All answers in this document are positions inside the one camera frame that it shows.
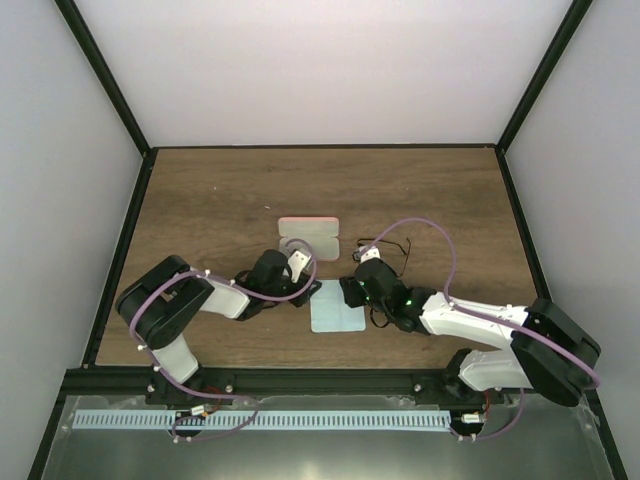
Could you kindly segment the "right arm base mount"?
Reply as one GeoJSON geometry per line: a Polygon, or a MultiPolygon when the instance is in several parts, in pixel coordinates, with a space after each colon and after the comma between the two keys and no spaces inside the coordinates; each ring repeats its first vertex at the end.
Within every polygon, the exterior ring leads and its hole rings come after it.
{"type": "Polygon", "coordinates": [[[420,404],[437,404],[442,408],[481,407],[486,400],[501,405],[505,395],[489,391],[487,394],[473,390],[457,375],[446,369],[413,369],[404,372],[410,384],[410,392],[420,404]]]}

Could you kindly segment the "light blue cleaning cloth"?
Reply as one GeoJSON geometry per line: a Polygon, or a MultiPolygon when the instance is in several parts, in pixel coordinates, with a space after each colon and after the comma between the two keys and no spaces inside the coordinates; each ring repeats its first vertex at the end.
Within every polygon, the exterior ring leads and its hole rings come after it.
{"type": "Polygon", "coordinates": [[[338,280],[322,280],[321,288],[310,299],[310,325],[316,334],[363,332],[364,308],[351,308],[345,303],[338,280]]]}

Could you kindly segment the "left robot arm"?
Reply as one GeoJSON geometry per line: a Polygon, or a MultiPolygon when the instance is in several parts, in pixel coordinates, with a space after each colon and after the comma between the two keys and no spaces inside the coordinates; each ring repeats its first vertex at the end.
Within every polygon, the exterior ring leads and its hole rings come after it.
{"type": "Polygon", "coordinates": [[[203,395],[205,382],[184,337],[195,315],[206,312],[246,321],[281,303],[301,307],[322,288],[307,271],[313,265],[304,249],[268,249],[251,269],[227,280],[170,255],[121,293],[116,311],[138,348],[148,350],[154,367],[171,377],[170,393],[191,404],[203,395]]]}

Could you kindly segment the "black sunglasses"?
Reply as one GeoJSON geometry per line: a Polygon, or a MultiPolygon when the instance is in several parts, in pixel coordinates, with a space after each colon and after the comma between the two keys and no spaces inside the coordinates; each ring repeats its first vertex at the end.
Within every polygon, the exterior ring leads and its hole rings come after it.
{"type": "MultiPolygon", "coordinates": [[[[357,252],[360,253],[362,250],[365,249],[367,245],[371,244],[373,241],[374,241],[374,238],[366,238],[366,237],[358,238],[356,240],[357,252]]],[[[402,263],[401,269],[397,271],[397,274],[399,277],[402,277],[406,272],[406,268],[411,255],[412,243],[410,238],[406,237],[403,243],[393,241],[393,240],[381,239],[376,243],[375,248],[380,249],[382,245],[384,245],[385,247],[393,246],[399,250],[400,254],[403,257],[403,263],[402,263]]]]}

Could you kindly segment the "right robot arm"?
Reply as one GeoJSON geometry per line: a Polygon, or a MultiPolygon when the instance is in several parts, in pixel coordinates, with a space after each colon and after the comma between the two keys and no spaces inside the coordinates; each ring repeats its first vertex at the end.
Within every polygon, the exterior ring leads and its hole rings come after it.
{"type": "Polygon", "coordinates": [[[485,345],[483,351],[459,350],[447,365],[444,389],[455,402],[489,389],[531,389],[574,407],[596,385],[599,344],[549,299],[530,306],[463,301],[406,286],[379,258],[361,262],[339,285],[347,306],[367,306],[400,331],[485,345]]]}

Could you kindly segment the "pink glasses case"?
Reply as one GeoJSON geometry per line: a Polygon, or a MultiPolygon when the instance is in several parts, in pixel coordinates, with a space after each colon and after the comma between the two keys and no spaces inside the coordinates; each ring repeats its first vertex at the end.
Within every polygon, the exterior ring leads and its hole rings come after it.
{"type": "Polygon", "coordinates": [[[301,246],[303,240],[313,250],[318,261],[336,261],[340,257],[340,223],[336,217],[281,217],[277,222],[279,249],[301,246]]]}

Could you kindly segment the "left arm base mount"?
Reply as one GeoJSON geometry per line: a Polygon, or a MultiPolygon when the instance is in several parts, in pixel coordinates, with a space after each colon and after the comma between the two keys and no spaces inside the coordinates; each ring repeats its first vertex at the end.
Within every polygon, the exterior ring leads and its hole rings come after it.
{"type": "MultiPolygon", "coordinates": [[[[153,369],[147,369],[143,379],[147,384],[146,403],[150,405],[182,407],[217,402],[217,399],[194,396],[175,387],[153,369]]],[[[202,367],[183,386],[201,393],[234,395],[235,374],[229,369],[202,367]]]]}

